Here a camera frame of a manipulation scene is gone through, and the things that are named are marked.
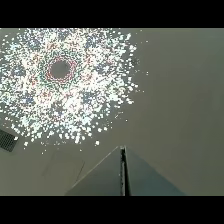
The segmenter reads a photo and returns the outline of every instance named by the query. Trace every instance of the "projected light pattern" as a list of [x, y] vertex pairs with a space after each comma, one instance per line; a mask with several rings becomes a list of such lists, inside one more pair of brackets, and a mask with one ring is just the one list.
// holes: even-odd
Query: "projected light pattern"
[[[113, 29], [87, 28], [26, 29], [8, 41], [6, 35], [0, 112], [7, 112], [11, 128], [32, 142], [58, 135], [61, 142], [78, 144], [94, 128], [107, 131], [111, 109], [132, 104], [129, 93], [138, 89], [130, 72], [136, 50], [130, 38]], [[57, 63], [64, 64], [66, 74], [52, 74]]]

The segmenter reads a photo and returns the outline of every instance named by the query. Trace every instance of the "striped vent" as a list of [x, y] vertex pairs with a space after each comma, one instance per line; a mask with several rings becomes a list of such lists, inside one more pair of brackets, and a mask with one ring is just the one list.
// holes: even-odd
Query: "striped vent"
[[15, 136], [0, 130], [0, 148], [5, 149], [8, 152], [12, 152], [17, 141], [18, 138], [16, 139]]

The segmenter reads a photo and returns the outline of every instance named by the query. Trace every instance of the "dark grille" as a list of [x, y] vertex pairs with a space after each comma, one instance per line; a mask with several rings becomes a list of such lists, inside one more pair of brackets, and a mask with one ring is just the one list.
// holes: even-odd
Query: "dark grille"
[[0, 148], [5, 149], [8, 152], [12, 152], [18, 139], [15, 140], [15, 136], [0, 130]]

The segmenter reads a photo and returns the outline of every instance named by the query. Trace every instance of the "dark round hole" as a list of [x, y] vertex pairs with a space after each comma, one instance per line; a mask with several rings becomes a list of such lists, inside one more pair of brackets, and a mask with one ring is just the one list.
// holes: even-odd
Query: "dark round hole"
[[51, 74], [55, 79], [63, 79], [69, 70], [70, 65], [66, 61], [57, 61], [51, 67]]

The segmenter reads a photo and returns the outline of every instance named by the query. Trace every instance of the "ceiling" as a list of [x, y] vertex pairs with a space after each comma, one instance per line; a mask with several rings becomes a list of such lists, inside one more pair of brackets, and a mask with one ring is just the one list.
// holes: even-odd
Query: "ceiling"
[[[1, 29], [0, 38], [8, 31]], [[187, 195], [224, 195], [224, 30], [121, 31], [137, 43], [142, 92], [131, 95], [135, 103], [123, 107], [112, 129], [81, 145], [35, 141], [24, 150], [20, 137], [12, 153], [0, 150], [0, 195], [64, 195], [118, 145]]]

